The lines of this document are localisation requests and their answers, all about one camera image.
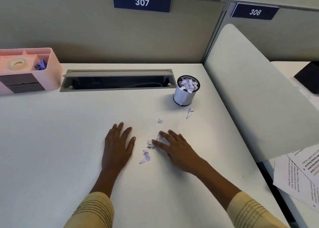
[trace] clear adhesive tape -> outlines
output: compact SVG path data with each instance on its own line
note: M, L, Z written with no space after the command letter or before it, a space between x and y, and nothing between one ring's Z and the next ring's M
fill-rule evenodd
M21 70L21 69L24 69L26 66L27 66L26 60L23 58L16 58L9 61L9 67L12 70Z

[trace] forearm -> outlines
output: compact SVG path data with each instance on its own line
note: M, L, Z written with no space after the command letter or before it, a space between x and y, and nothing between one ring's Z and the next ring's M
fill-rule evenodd
M117 176L118 173L113 170L102 170L90 193L101 192L110 198Z
M205 160L202 161L200 167L193 174L204 183L225 210L227 210L234 196L241 191Z

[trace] number sign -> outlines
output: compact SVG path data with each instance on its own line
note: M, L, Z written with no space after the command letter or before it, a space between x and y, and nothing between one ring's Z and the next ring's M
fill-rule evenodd
M232 17L272 20L278 9L278 7L238 3Z
M171 0L113 0L113 4L114 8L127 8L169 13Z

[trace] gray partition wall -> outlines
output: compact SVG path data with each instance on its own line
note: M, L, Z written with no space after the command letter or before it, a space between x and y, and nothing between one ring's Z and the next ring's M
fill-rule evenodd
M272 20L258 20L231 17L236 4L229 2L212 45L233 24L270 61L319 61L318 10L280 6Z
M170 13L113 0L0 0L0 48L52 47L69 63L200 63L227 0L172 0Z

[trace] yellow shirt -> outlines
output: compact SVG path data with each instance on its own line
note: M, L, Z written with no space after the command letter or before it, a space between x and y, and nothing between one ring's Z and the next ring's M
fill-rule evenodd
M227 208L235 228L288 228L245 192L235 195ZM106 194L94 192L86 196L64 228L111 228L113 205Z

